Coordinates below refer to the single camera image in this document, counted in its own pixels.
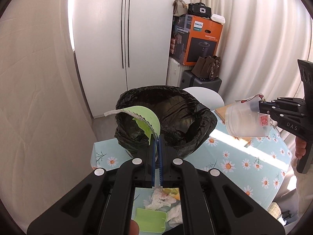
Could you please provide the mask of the right hand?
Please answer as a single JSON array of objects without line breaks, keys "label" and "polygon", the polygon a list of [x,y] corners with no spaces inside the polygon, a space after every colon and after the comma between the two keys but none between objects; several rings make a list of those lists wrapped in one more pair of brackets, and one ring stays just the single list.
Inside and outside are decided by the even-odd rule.
[{"label": "right hand", "polygon": [[306,154],[306,146],[307,143],[303,139],[296,137],[296,151],[295,156],[298,160],[300,160]]}]

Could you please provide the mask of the left hand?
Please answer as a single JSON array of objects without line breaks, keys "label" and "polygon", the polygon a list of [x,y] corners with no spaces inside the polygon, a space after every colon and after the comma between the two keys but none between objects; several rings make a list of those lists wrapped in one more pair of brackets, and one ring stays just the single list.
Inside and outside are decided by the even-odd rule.
[{"label": "left hand", "polygon": [[129,235],[139,235],[139,225],[134,221],[130,221]]}]

